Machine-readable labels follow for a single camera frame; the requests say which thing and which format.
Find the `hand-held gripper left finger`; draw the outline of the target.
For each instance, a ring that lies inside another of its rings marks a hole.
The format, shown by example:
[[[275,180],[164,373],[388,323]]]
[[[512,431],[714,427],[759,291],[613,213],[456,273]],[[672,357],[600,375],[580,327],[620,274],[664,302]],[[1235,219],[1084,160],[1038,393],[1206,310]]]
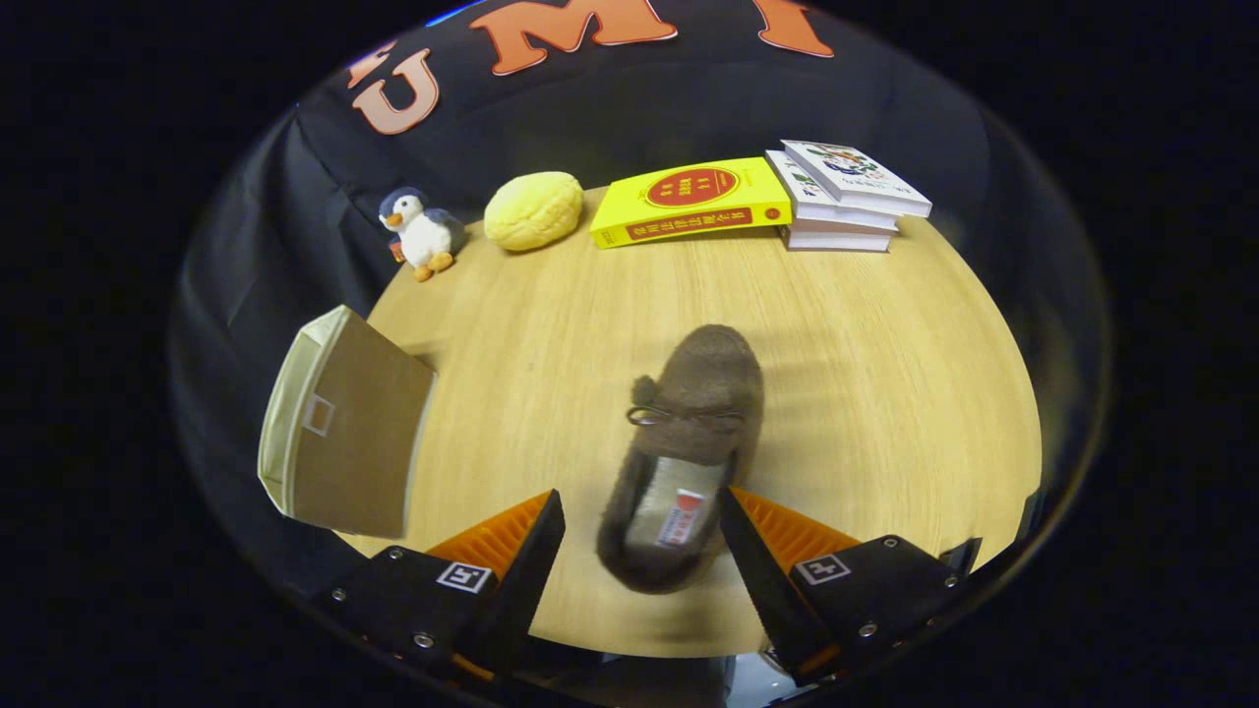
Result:
[[[387,547],[313,593],[312,605],[423,677],[492,684],[529,641],[564,533],[562,493],[548,490],[429,551]]]

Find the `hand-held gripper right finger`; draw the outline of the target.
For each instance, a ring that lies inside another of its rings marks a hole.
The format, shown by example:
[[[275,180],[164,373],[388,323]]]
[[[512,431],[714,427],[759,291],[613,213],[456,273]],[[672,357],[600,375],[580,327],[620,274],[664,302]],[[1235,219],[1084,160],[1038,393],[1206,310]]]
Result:
[[[752,607],[799,687],[890,660],[935,627],[971,574],[971,542],[932,556],[895,534],[855,539],[739,488],[718,499]]]

